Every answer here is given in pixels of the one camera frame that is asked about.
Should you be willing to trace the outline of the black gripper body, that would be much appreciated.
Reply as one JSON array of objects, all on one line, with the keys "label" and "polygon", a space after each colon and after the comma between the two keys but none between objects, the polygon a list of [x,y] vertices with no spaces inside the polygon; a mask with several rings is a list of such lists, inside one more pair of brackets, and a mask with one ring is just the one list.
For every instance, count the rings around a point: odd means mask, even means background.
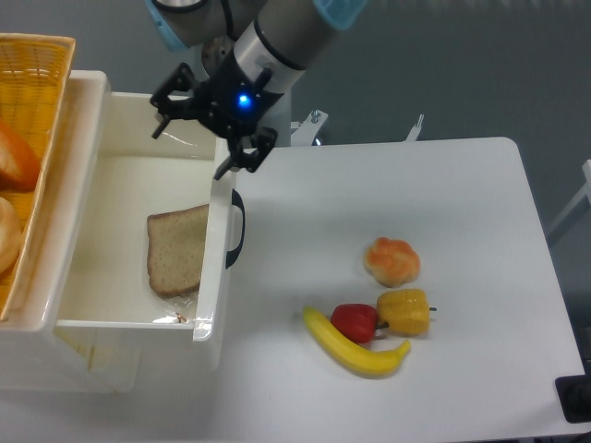
[{"label": "black gripper body", "polygon": [[285,94],[287,73],[274,57],[256,53],[241,57],[229,51],[209,78],[193,88],[193,106],[203,112],[201,123],[220,137],[231,130],[249,137]]}]

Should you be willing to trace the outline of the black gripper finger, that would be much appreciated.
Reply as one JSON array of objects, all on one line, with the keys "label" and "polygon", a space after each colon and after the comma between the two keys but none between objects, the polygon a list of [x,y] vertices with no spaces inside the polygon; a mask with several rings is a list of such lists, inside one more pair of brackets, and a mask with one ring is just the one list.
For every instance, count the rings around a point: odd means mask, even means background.
[{"label": "black gripper finger", "polygon": [[277,137],[275,129],[264,126],[250,136],[254,146],[246,150],[243,144],[244,136],[239,135],[232,126],[228,126],[223,132],[223,138],[227,142],[229,156],[217,167],[213,179],[220,180],[227,172],[241,169],[255,173],[274,149]]},{"label": "black gripper finger", "polygon": [[151,95],[159,122],[151,137],[157,139],[173,120],[197,120],[194,92],[199,82],[186,63],[181,63]]}]

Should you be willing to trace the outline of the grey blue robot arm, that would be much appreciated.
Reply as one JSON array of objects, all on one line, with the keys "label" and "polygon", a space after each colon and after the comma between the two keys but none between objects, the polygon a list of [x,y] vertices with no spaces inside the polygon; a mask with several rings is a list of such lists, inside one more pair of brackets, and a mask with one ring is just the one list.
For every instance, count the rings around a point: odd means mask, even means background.
[{"label": "grey blue robot arm", "polygon": [[232,47],[207,79],[180,64],[150,98],[158,138],[173,120],[196,120],[227,142],[228,171],[255,172],[276,144],[267,112],[320,53],[348,30],[364,1],[148,1],[145,6],[172,51],[225,37]]}]

